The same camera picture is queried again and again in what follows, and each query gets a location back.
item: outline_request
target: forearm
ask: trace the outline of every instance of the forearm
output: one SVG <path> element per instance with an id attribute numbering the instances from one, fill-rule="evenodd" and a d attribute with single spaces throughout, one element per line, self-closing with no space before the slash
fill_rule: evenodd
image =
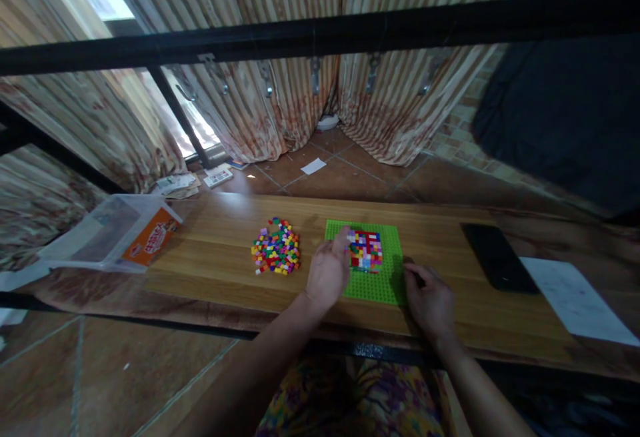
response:
<path id="1" fill-rule="evenodd" d="M 434 344 L 476 437 L 535 434 L 502 395 L 467 348 L 455 337 Z"/>
<path id="2" fill-rule="evenodd" d="M 234 355 L 176 435 L 252 435 L 288 367 L 325 315 L 305 294 Z"/>

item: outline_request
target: brick wall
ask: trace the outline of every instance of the brick wall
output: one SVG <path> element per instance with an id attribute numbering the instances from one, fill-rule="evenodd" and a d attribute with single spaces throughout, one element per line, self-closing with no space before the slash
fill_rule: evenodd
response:
<path id="1" fill-rule="evenodd" d="M 506 182 L 526 187 L 532 191 L 566 201 L 582 209 L 609 216 L 608 212 L 594 203 L 573 195 L 548 181 L 538 179 L 489 157 L 473 141 L 471 122 L 478 108 L 485 88 L 505 54 L 506 45 L 500 45 L 478 72 L 449 117 L 442 123 L 433 139 L 425 146 L 424 152 L 456 163 L 469 169 L 487 173 Z"/>

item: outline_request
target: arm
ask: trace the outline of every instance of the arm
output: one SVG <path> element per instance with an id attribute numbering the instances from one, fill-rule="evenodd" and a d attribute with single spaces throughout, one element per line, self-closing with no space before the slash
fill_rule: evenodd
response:
<path id="1" fill-rule="evenodd" d="M 405 264 L 405 283 L 411 314 L 447 369 L 473 435 L 535 437 L 455 335 L 449 286 L 435 270 L 415 264 Z"/>
<path id="2" fill-rule="evenodd" d="M 307 287 L 233 361 L 178 425 L 175 435 L 253 435 L 288 367 L 295 360 L 349 279 L 348 227 L 321 244 Z"/>

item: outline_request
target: black cloth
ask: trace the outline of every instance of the black cloth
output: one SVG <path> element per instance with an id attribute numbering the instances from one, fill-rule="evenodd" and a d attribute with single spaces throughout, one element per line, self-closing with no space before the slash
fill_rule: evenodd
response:
<path id="1" fill-rule="evenodd" d="M 514 44 L 473 135 L 494 158 L 623 213 L 640 205 L 639 84 L 638 33 Z"/>

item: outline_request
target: clear plastic container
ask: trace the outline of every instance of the clear plastic container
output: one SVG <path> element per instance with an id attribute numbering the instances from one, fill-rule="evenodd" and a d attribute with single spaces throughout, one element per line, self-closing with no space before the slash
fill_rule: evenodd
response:
<path id="1" fill-rule="evenodd" d="M 110 195 L 82 222 L 40 250 L 38 256 L 52 268 L 82 267 L 142 274 L 147 266 L 123 256 L 160 209 L 182 223 L 160 195 Z"/>

